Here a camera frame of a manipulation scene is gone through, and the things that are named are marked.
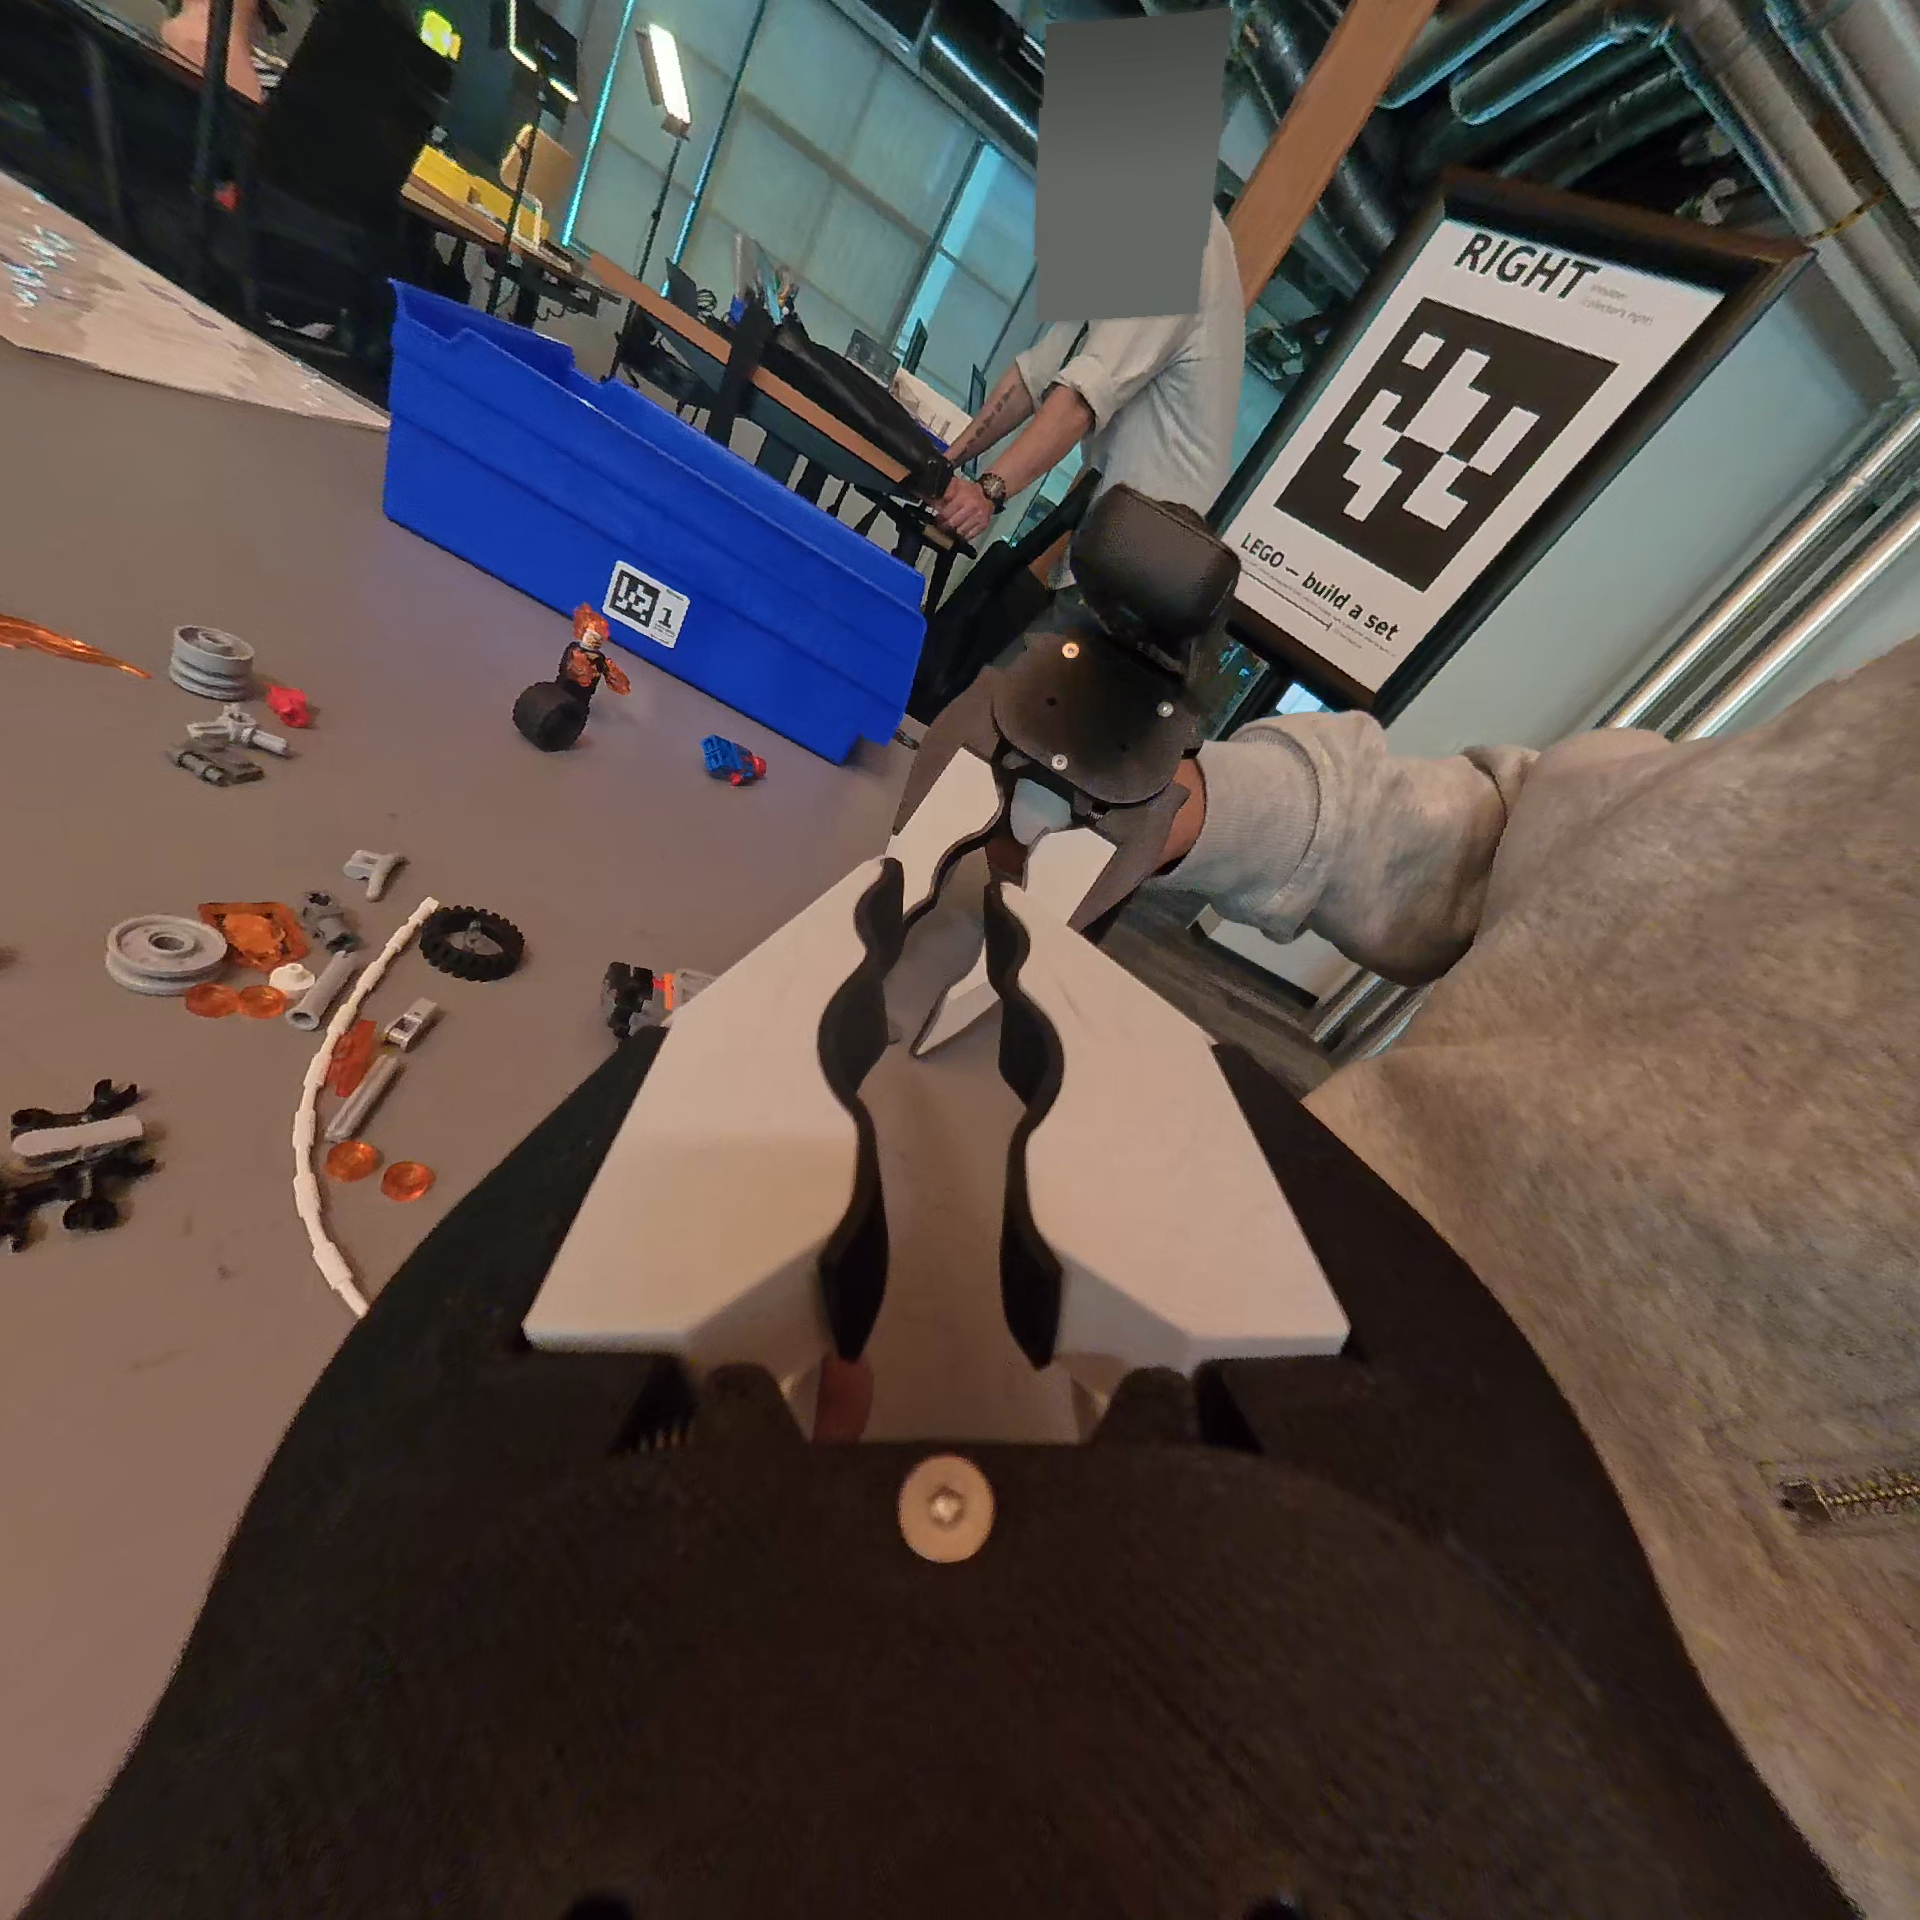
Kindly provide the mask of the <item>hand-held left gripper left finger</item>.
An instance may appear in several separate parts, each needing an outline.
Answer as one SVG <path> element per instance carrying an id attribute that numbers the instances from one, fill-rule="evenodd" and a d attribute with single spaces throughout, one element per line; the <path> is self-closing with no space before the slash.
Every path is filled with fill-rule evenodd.
<path id="1" fill-rule="evenodd" d="M 873 1115 L 902 868 L 862 862 L 671 1015 L 520 1330 L 693 1375 L 862 1355 L 889 1270 Z"/>

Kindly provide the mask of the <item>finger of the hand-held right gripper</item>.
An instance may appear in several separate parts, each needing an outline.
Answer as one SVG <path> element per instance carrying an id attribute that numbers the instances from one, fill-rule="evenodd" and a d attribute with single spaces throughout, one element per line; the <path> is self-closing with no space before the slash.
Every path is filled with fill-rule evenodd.
<path id="1" fill-rule="evenodd" d="M 901 1043 L 930 1055 L 988 1006 L 984 886 L 950 886 L 905 931 L 901 954 Z"/>
<path id="2" fill-rule="evenodd" d="M 1005 812 L 999 769 L 959 748 L 934 770 L 924 752 L 914 775 L 930 775 L 916 800 L 902 802 L 886 857 L 901 871 L 901 910 L 925 913 L 938 897 L 953 862 L 983 848 Z"/>

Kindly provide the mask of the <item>grey black lego assembly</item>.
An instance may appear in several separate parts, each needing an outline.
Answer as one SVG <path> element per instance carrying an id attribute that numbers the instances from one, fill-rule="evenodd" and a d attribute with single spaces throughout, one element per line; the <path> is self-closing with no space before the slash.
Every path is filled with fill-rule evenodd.
<path id="1" fill-rule="evenodd" d="M 652 971 L 628 962 L 610 962 L 604 971 L 601 1012 L 617 1043 L 666 1025 L 674 1012 L 698 996 L 713 984 L 713 975 L 680 967 Z"/>

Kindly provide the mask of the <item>person's right forearm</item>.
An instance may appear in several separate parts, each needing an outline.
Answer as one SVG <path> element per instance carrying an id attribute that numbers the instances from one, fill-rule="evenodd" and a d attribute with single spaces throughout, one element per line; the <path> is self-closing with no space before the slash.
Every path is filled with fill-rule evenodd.
<path id="1" fill-rule="evenodd" d="M 1464 955 L 1541 755 L 1408 759 L 1365 714 L 1282 716 L 1207 744 L 1207 823 L 1143 886 L 1286 945 L 1305 932 L 1398 986 Z"/>

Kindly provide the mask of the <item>black treaded lego tire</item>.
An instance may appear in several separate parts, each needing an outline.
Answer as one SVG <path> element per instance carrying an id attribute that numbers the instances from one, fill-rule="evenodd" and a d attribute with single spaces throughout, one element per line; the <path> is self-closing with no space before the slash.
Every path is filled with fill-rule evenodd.
<path id="1" fill-rule="evenodd" d="M 487 986 L 519 971 L 525 943 L 509 920 L 477 906 L 445 904 L 418 928 L 420 958 L 438 975 Z"/>

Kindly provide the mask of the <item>black office chair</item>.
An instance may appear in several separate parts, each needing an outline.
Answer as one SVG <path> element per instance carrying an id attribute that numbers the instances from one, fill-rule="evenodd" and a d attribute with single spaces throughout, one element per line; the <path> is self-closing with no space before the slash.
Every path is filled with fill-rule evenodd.
<path id="1" fill-rule="evenodd" d="M 1050 575 L 1065 563 L 1071 534 L 1094 491 L 1097 471 L 1082 468 L 1045 520 L 1012 542 L 989 545 L 966 578 L 937 607 L 905 699 L 905 714 L 916 726 L 927 728 L 1049 609 L 1056 595 Z"/>

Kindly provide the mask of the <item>framed marker sign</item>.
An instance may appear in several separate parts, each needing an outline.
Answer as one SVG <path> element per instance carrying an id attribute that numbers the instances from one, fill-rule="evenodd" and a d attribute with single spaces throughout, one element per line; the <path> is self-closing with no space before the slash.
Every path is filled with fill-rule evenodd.
<path id="1" fill-rule="evenodd" d="M 1810 263 L 1794 235 L 1449 167 L 1221 520 L 1222 634 L 1398 716 Z"/>

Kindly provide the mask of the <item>orange transparent shield tile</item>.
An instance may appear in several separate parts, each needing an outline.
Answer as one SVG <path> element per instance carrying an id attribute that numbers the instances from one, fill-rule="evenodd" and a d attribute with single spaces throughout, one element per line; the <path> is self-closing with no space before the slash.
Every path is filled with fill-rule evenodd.
<path id="1" fill-rule="evenodd" d="M 270 976 L 308 954 L 304 927 L 288 904 L 200 904 L 198 920 L 223 937 L 240 969 Z"/>

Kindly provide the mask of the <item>background wooden desk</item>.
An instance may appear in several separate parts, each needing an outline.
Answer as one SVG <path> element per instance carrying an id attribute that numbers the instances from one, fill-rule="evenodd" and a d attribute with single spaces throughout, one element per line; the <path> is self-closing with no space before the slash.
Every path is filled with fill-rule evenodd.
<path id="1" fill-rule="evenodd" d="M 604 254 L 586 257 L 586 278 L 601 292 L 626 299 L 632 314 L 644 315 L 701 379 L 710 395 L 709 440 L 727 447 L 736 424 L 746 422 L 760 431 L 757 467 L 805 499 L 818 502 L 826 483 L 842 483 L 873 504 L 889 502 L 886 512 L 898 522 L 895 555 L 906 564 L 918 561 L 925 545 L 945 568 L 958 558 L 975 558 L 972 542 L 934 520 L 906 467 L 767 371 L 751 347 L 736 347 L 727 331 L 653 292 Z"/>

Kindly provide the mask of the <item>blue plastic bin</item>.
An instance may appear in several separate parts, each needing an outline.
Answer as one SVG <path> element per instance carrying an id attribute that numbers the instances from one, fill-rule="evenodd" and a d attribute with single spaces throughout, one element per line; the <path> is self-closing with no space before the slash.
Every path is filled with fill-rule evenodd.
<path id="1" fill-rule="evenodd" d="M 893 739 L 924 580 L 568 347 L 393 287 L 390 522 L 786 740 Z"/>

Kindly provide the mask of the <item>flat grey pulley wheel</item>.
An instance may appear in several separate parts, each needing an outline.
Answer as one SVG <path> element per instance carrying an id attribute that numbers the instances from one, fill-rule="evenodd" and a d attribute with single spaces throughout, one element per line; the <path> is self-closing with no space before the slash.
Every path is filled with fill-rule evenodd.
<path id="1" fill-rule="evenodd" d="M 128 992 L 182 996 L 215 982 L 226 958 L 226 937 L 200 920 L 138 915 L 108 931 L 103 967 Z"/>

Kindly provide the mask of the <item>wooden beam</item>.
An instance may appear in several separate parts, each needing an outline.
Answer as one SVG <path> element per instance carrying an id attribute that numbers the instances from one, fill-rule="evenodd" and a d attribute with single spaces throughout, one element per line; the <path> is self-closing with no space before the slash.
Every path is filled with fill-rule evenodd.
<path id="1" fill-rule="evenodd" d="M 1242 306 L 1295 244 L 1350 296 L 1393 242 L 1396 222 L 1352 150 L 1431 15 L 1432 2 L 1346 6 L 1309 57 L 1297 6 L 1233 7 L 1236 63 L 1274 116 L 1229 216 Z"/>

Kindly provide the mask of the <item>metal railing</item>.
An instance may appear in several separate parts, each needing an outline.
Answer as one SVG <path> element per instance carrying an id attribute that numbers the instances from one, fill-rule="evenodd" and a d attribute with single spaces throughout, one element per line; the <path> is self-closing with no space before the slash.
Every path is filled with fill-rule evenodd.
<path id="1" fill-rule="evenodd" d="M 1680 720 L 1748 643 L 1760 643 L 1840 563 L 1868 524 L 1916 480 L 1916 384 L 1894 393 L 1801 511 L 1717 593 L 1657 662 L 1592 720 L 1592 729 L 1653 729 Z"/>

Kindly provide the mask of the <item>yellow storage bins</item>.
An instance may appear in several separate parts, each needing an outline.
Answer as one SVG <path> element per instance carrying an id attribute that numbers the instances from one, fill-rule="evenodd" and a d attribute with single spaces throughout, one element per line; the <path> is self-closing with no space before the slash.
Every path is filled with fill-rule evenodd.
<path id="1" fill-rule="evenodd" d="M 449 201 L 480 209 L 501 224 L 509 216 L 509 187 L 501 187 L 497 180 L 472 174 L 441 150 L 422 146 L 409 174 L 409 180 L 414 185 L 432 187 Z"/>

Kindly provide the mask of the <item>printed board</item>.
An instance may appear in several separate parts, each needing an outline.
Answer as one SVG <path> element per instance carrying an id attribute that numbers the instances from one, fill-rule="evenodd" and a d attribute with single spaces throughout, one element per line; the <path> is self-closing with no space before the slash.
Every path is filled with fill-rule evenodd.
<path id="1" fill-rule="evenodd" d="M 390 424 L 10 176 L 2 176 L 2 336 L 176 393 L 373 432 Z"/>

